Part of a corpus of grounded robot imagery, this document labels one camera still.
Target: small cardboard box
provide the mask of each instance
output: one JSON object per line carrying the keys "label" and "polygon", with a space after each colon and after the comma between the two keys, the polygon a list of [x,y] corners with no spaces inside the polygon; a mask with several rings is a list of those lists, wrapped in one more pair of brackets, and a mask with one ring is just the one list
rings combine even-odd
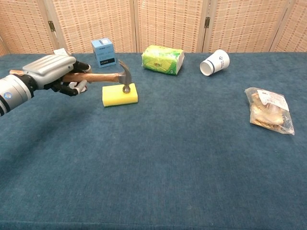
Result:
{"label": "small cardboard box", "polygon": [[92,41],[92,48],[99,68],[116,64],[114,47],[108,38]]}

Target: label on bag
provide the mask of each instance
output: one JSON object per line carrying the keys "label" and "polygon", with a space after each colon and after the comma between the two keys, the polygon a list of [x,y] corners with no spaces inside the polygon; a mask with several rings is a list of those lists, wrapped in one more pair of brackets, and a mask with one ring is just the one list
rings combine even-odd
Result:
{"label": "label on bag", "polygon": [[289,111],[288,104],[283,96],[266,90],[257,90],[257,92],[263,105],[271,103],[275,106]]}

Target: woven room divider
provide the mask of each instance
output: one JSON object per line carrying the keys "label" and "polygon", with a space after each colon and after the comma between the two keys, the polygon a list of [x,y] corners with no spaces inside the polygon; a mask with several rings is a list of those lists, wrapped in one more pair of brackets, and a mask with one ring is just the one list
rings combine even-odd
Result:
{"label": "woven room divider", "polygon": [[3,42],[0,39],[0,56],[3,56],[5,54],[7,54],[8,52],[6,51],[6,48],[3,45]]}
{"label": "woven room divider", "polygon": [[0,0],[0,35],[11,53],[51,53],[41,0]]}
{"label": "woven room divider", "polygon": [[276,36],[272,51],[307,51],[307,0],[296,0]]}
{"label": "woven room divider", "polygon": [[49,1],[68,51],[91,53],[92,40],[108,37],[116,52],[136,52],[133,0]]}
{"label": "woven room divider", "polygon": [[103,37],[116,52],[307,51],[307,0],[0,0],[0,8],[1,54],[92,53],[91,40]]}
{"label": "woven room divider", "polygon": [[201,52],[207,3],[208,0],[135,1],[138,50],[158,45]]}
{"label": "woven room divider", "polygon": [[203,52],[269,51],[289,0],[211,1],[212,15]]}

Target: wooden handle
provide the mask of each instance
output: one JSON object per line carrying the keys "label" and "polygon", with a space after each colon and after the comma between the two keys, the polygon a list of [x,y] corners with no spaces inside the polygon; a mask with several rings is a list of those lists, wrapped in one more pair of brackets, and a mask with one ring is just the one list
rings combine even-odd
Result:
{"label": "wooden handle", "polygon": [[[11,70],[10,74],[23,75],[22,70]],[[111,81],[117,82],[119,79],[118,73],[68,73],[65,74],[63,82],[81,82],[87,80],[88,82],[95,81]]]}

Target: metal hinge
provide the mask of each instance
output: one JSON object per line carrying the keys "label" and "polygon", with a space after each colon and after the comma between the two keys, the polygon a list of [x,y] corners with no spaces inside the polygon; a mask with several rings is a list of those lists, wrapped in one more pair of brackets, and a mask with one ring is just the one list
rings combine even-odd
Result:
{"label": "metal hinge", "polygon": [[56,28],[54,27],[53,21],[48,21],[51,32],[54,32]]}
{"label": "metal hinge", "polygon": [[210,17],[206,17],[205,28],[209,28],[209,24],[210,24]]}

